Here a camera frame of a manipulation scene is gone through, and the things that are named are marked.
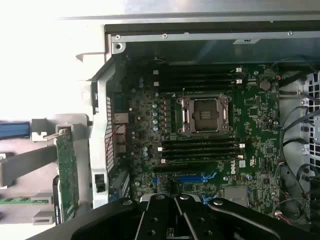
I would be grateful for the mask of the silver chipset heatsink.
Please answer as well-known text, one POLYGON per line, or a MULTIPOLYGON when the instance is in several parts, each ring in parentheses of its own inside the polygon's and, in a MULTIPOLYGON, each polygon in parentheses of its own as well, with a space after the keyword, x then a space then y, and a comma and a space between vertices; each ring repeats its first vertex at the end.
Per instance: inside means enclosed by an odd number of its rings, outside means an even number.
POLYGON ((245 200, 247 198, 245 186, 226 186, 223 190, 224 198, 228 200, 245 200))

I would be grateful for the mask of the green motherboard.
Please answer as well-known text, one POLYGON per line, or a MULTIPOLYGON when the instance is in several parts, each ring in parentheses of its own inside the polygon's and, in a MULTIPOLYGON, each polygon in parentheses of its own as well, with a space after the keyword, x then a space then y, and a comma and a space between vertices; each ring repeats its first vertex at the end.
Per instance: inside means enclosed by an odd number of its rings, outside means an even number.
POLYGON ((162 194, 173 197, 179 194, 195 195, 206 205, 215 198, 224 198, 224 188, 245 186, 245 200, 231 200, 262 214, 271 216, 279 202, 280 190, 274 173, 280 159, 280 107, 279 81, 265 65, 196 65, 173 66, 163 60, 129 63, 123 79, 114 84, 113 129, 106 134, 106 156, 114 161, 109 174, 108 199, 132 198, 136 201, 147 194, 162 194), (236 78, 155 78, 153 70, 165 68, 235 69, 242 75, 236 78), (184 95, 223 93, 231 97, 228 116, 230 131, 224 135, 188 137, 178 133, 181 127, 181 105, 177 100, 182 92, 160 92, 157 81, 187 80, 236 80, 233 84, 169 84, 160 86, 209 86, 236 85, 228 91, 185 91, 184 95), (268 80, 271 88, 261 90, 261 80, 268 80), (209 156, 163 157, 158 147, 162 141, 183 139, 240 138, 241 142, 220 144, 245 144, 245 148, 229 149, 179 149, 182 151, 241 151, 244 159, 214 162, 191 162, 161 164, 162 158, 195 158, 209 156), (159 165, 206 164, 207 172, 159 172, 159 165), (171 176, 210 176, 208 182, 177 183, 171 176))

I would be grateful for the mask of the green RAM stick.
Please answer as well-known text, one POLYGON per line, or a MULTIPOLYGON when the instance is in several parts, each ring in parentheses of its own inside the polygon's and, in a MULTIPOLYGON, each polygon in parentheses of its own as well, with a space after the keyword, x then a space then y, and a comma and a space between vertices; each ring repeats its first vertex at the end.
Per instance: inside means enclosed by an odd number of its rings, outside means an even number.
POLYGON ((7 197, 0 198, 0 206, 1 205, 27 205, 32 204, 33 201, 30 197, 7 197))

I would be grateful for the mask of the grey printed parts rack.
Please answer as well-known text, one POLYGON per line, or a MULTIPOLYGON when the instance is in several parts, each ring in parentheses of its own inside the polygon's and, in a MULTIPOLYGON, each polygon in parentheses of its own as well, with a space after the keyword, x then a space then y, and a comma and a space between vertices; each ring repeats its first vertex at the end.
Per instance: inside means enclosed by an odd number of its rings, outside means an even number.
POLYGON ((92 209, 89 158, 91 122, 86 114, 55 114, 29 122, 29 138, 0 140, 0 198, 26 197, 32 204, 0 205, 0 225, 55 224, 53 179, 57 173, 57 148, 47 137, 70 127, 77 162, 78 209, 76 216, 92 209))

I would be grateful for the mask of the metal CPU socket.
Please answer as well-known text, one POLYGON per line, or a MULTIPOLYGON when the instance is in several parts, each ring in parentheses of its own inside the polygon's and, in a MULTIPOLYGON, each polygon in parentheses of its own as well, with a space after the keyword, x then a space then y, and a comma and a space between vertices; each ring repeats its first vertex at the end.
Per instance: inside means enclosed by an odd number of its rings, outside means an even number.
POLYGON ((187 137, 222 136, 230 131, 229 103, 224 93, 187 94, 178 98, 182 122, 177 132, 187 137))

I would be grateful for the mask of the perforated metal drive cage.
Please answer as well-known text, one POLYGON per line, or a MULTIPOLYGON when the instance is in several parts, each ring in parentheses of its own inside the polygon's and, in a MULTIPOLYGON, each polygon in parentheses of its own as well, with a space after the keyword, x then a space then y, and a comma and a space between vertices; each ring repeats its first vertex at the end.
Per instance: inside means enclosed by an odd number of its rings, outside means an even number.
MULTIPOLYGON (((309 97, 305 97, 305 105, 308 112, 313 113, 320 110, 320 72, 312 73, 307 76, 303 85, 303 92, 309 97)), ((310 163, 320 167, 320 114, 309 119, 311 125, 307 138, 309 140, 310 163)))

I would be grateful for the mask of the coin cell battery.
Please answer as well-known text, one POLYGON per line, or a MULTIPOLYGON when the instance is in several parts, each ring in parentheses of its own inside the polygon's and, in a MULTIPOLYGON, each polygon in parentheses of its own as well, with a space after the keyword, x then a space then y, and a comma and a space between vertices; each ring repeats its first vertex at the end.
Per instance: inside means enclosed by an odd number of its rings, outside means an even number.
POLYGON ((272 84, 269 80, 264 79, 259 82, 259 88, 263 91, 268 91, 271 87, 272 84))

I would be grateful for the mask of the black RAM slot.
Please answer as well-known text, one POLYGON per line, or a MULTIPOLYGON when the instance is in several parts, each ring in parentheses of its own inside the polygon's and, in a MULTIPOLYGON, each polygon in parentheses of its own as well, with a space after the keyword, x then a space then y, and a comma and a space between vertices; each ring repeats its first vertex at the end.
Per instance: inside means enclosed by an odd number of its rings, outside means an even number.
POLYGON ((163 157, 173 157, 173 156, 227 156, 227 155, 239 155, 242 154, 240 150, 210 150, 210 151, 168 151, 162 152, 163 157))
POLYGON ((151 72, 153 75, 160 74, 234 74, 236 69, 215 68, 162 68, 151 72))
POLYGON ((245 143, 226 143, 226 144, 178 144, 178 145, 164 145, 157 148, 158 152, 169 150, 191 150, 191 149, 243 149, 246 147, 245 143))
POLYGON ((152 83, 153 86, 158 87, 161 85, 197 85, 197 84, 235 84, 237 82, 236 79, 209 79, 209 80, 171 80, 171 81, 154 81, 152 83))
POLYGON ((160 86, 159 92, 225 92, 236 89, 236 85, 193 85, 193 86, 160 86))
POLYGON ((223 79, 228 79, 228 78, 237 78, 237 77, 242 77, 242 75, 237 75, 237 74, 160 74, 160 75, 154 75, 156 79, 182 79, 182 78, 223 78, 223 79))
POLYGON ((161 164, 187 164, 187 163, 209 163, 216 161, 243 160, 244 155, 225 155, 225 156, 201 156, 201 157, 181 157, 181 158, 162 158, 161 164))
POLYGON ((165 140, 162 145, 173 144, 220 144, 220 143, 239 143, 242 140, 238 137, 217 137, 217 138, 188 138, 179 140, 165 140))

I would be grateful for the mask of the hard disk with blue carrier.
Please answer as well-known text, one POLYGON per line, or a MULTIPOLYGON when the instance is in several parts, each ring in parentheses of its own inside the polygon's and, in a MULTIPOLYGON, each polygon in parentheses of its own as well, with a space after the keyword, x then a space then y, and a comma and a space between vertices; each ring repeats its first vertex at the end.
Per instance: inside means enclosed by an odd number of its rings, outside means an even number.
POLYGON ((0 122, 0 140, 29 138, 29 122, 0 122))

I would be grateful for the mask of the long black expansion slot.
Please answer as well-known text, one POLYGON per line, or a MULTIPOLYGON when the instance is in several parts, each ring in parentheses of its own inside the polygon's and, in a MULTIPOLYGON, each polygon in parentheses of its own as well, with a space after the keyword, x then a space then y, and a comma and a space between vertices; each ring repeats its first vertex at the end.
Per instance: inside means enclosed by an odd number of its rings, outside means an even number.
POLYGON ((154 173, 175 173, 175 172, 209 172, 210 166, 200 163, 187 164, 161 164, 152 168, 154 173))

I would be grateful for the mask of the blue expansion slot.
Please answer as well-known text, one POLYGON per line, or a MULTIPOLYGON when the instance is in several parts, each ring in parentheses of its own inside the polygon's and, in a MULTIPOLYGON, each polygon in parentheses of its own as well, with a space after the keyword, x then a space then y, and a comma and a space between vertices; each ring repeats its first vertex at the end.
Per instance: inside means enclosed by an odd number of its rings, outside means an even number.
POLYGON ((182 175, 182 176, 171 176, 170 180, 174 180, 177 183, 207 183, 209 180, 214 179, 217 173, 214 172, 211 175, 182 175))

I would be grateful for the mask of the open black PC case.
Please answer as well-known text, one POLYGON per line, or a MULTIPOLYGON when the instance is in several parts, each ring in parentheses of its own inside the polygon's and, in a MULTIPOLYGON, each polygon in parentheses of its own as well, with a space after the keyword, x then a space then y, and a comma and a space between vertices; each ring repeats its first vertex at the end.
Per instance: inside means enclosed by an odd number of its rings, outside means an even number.
POLYGON ((320 167, 311 164, 309 112, 303 86, 320 73, 320 20, 107 24, 110 58, 95 74, 88 134, 92 208, 109 202, 109 176, 115 166, 106 153, 113 129, 114 84, 129 63, 161 60, 171 66, 265 65, 278 78, 279 161, 274 180, 279 201, 274 217, 293 225, 320 225, 320 167))

